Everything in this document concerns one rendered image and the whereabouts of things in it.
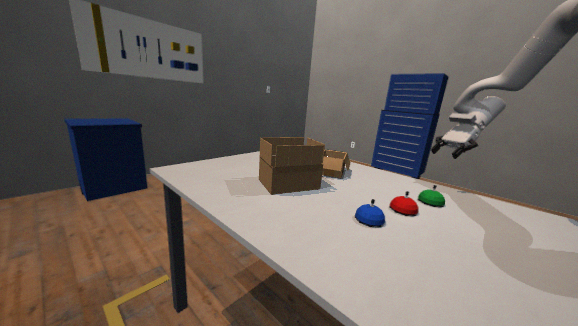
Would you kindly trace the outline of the green bell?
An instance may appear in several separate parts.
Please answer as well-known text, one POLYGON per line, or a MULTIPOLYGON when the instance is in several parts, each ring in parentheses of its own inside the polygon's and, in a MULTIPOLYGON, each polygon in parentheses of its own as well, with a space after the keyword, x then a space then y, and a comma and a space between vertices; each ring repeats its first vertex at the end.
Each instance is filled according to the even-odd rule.
POLYGON ((424 190, 419 196, 418 200, 423 202, 423 204, 430 205, 433 207, 443 207, 445 205, 444 196, 435 190, 436 185, 433 186, 433 190, 424 190))

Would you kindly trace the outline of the brown cardboard box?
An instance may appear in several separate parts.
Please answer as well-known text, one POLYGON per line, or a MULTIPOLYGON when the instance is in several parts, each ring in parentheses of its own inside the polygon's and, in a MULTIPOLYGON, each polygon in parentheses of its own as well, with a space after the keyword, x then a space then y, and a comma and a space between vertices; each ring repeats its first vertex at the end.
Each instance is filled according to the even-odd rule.
POLYGON ((259 181, 273 194, 321 188, 324 150, 304 137, 260 138, 259 181))
POLYGON ((349 167, 350 167, 350 160, 348 157, 348 153, 346 152, 340 152, 340 151, 333 151, 333 150, 325 150, 324 149, 324 158, 323 158, 323 171, 322 171, 322 175, 326 175, 326 176, 331 176, 331 177, 337 177, 337 178, 342 178, 343 172, 344 172, 344 168, 347 168, 347 171, 349 171, 349 167), (346 156, 345 156, 346 154, 346 156), (325 158, 325 157, 332 157, 332 158, 325 158), (345 157, 346 157, 346 165, 345 165, 345 157), (338 159, 344 159, 344 160, 337 160, 338 159), (344 161, 344 167, 343 167, 343 161, 344 161), (342 168, 341 168, 342 166, 342 168), (335 170, 330 170, 330 169, 335 169, 335 170), (342 175, 341 175, 342 172, 342 175))

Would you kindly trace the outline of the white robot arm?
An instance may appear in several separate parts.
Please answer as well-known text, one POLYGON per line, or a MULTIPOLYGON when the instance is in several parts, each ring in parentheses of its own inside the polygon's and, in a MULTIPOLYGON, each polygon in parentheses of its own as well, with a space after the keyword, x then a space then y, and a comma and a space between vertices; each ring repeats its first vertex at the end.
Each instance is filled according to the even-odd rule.
POLYGON ((545 19, 500 75, 476 82, 462 93, 453 107, 457 113, 452 113, 449 120, 471 123, 480 132, 484 130, 506 105, 498 97, 486 97, 482 102, 474 96, 487 89, 523 89, 577 32, 578 0, 567 0, 545 19))

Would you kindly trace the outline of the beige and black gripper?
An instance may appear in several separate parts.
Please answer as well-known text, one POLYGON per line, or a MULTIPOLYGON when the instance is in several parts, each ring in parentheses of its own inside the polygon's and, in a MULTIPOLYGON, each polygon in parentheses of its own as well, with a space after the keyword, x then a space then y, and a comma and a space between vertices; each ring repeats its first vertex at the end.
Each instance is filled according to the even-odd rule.
POLYGON ((460 123, 448 131, 444 136, 436 137, 436 144, 431 148, 431 151, 435 154, 440 147, 444 145, 446 147, 455 148, 456 150, 452 153, 452 156, 456 159, 461 153, 478 146, 475 141, 479 134, 480 130, 476 125, 460 123), (441 142, 443 143, 441 144, 441 142))

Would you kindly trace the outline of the blue bell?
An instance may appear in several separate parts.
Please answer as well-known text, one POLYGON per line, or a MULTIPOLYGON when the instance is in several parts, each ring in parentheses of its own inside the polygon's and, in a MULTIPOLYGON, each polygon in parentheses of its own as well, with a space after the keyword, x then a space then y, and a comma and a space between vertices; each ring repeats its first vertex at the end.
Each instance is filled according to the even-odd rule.
POLYGON ((385 215, 383 211, 374 205, 375 200, 371 200, 371 204, 360 206, 355 213, 355 218, 359 223, 366 224, 371 227, 381 227, 385 223, 385 215))

